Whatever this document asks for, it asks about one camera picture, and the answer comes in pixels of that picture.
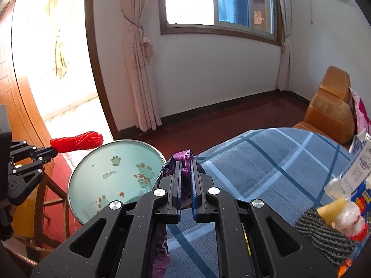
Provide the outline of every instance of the white wall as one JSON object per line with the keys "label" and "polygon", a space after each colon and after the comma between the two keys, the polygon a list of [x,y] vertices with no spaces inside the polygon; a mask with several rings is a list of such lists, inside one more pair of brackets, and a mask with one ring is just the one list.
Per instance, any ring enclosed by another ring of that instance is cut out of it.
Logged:
{"label": "white wall", "polygon": [[291,90],[311,99],[326,69],[347,71],[371,112],[371,27],[354,0],[292,0],[294,68]]}
{"label": "white wall", "polygon": [[[158,0],[144,29],[151,40],[161,116],[275,89],[279,46],[219,35],[160,35]],[[119,0],[94,0],[99,62],[118,129],[136,124],[125,73]]]}

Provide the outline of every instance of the white paper label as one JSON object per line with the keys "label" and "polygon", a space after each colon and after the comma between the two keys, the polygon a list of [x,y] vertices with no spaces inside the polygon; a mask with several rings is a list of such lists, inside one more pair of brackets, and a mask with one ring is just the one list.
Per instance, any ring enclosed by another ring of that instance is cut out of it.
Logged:
{"label": "white paper label", "polygon": [[341,178],[344,195],[350,196],[371,172],[371,139],[366,137],[365,145],[352,166]]}

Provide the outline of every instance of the red yarn bundle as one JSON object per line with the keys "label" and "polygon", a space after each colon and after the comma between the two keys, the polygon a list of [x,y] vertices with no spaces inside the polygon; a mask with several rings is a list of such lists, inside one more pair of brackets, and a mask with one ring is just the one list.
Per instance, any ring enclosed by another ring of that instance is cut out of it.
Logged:
{"label": "red yarn bundle", "polygon": [[102,144],[103,136],[97,132],[87,132],[75,137],[63,137],[50,140],[51,147],[59,153],[93,149],[102,146]]}

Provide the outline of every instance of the triangular cutout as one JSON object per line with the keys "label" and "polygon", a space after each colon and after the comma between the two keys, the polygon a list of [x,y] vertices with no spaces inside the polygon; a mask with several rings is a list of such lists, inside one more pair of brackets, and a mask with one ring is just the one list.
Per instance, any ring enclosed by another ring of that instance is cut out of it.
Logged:
{"label": "triangular cutout", "polygon": [[71,244],[71,251],[85,258],[90,258],[106,222],[106,219],[102,218],[94,223],[94,225]]}
{"label": "triangular cutout", "polygon": [[282,257],[300,250],[300,245],[273,218],[267,218],[267,223]]}

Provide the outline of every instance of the silver screw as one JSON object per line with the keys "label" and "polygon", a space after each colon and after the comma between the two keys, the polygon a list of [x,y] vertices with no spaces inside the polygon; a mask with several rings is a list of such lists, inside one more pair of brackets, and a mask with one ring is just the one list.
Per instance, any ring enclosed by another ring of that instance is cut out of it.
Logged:
{"label": "silver screw", "polygon": [[210,187],[209,189],[207,189],[207,191],[210,193],[210,194],[213,194],[213,195],[217,195],[220,193],[220,189],[217,188],[217,187]]}
{"label": "silver screw", "polygon": [[121,208],[121,202],[118,202],[117,200],[110,203],[109,204],[109,207],[112,209],[112,210],[117,210],[117,209],[120,209]]}
{"label": "silver screw", "polygon": [[166,191],[164,189],[158,188],[155,191],[153,191],[153,194],[155,196],[164,196],[166,194]]}
{"label": "silver screw", "polygon": [[264,206],[264,202],[263,202],[262,200],[259,200],[259,199],[257,199],[257,200],[253,200],[253,201],[252,201],[252,204],[253,204],[253,206],[254,206],[255,208],[261,208],[261,207]]}

